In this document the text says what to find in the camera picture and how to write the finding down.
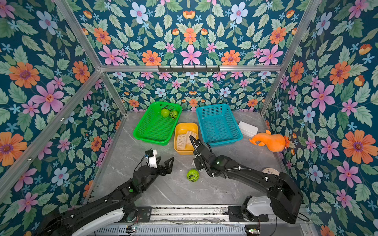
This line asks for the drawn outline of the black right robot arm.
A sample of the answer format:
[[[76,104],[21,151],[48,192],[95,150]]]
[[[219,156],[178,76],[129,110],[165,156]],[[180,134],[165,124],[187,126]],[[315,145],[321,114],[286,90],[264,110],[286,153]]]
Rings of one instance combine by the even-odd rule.
[[[288,174],[268,174],[241,165],[230,157],[216,156],[208,144],[192,135],[190,142],[194,148],[194,163],[198,170],[204,169],[212,178],[239,181],[264,193],[271,200],[270,206],[278,218],[289,224],[296,223],[303,194]]]

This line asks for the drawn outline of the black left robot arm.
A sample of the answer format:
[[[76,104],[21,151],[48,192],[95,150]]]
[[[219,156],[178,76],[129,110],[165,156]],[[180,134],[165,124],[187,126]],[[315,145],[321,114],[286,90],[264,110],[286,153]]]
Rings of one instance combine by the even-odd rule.
[[[86,236],[109,224],[127,220],[130,214],[137,212],[134,202],[157,177],[172,173],[173,162],[174,157],[171,157],[156,168],[140,166],[131,179],[104,197],[63,213],[53,210],[43,218],[33,235]]]

